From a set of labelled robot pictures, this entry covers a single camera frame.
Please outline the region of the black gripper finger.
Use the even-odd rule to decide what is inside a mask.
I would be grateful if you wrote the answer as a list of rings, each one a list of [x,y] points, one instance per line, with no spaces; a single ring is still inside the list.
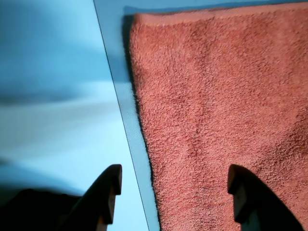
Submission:
[[[121,194],[122,166],[110,165],[77,201],[60,231],[105,231],[113,223],[116,196]]]
[[[249,169],[232,164],[227,191],[233,196],[234,221],[242,231],[302,231],[280,198]]]

